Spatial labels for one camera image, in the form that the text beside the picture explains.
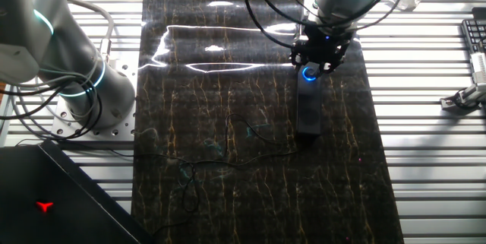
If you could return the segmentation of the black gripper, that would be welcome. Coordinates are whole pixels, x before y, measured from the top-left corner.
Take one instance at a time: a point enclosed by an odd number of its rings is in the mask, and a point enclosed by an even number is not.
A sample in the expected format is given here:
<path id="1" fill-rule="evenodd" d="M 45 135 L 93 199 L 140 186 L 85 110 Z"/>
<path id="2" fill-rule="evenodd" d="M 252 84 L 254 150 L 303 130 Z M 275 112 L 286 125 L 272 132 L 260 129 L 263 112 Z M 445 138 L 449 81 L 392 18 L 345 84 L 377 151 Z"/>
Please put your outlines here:
<path id="1" fill-rule="evenodd" d="M 308 39 L 304 43 L 292 45 L 290 62 L 294 66 L 303 66 L 308 64 L 309 52 L 325 51 L 323 63 L 320 65 L 321 74 L 329 74 L 343 63 L 352 39 L 352 34 L 344 30 L 331 30 L 331 33 L 328 33 L 318 27 L 311 26 L 304 27 L 302 34 Z"/>

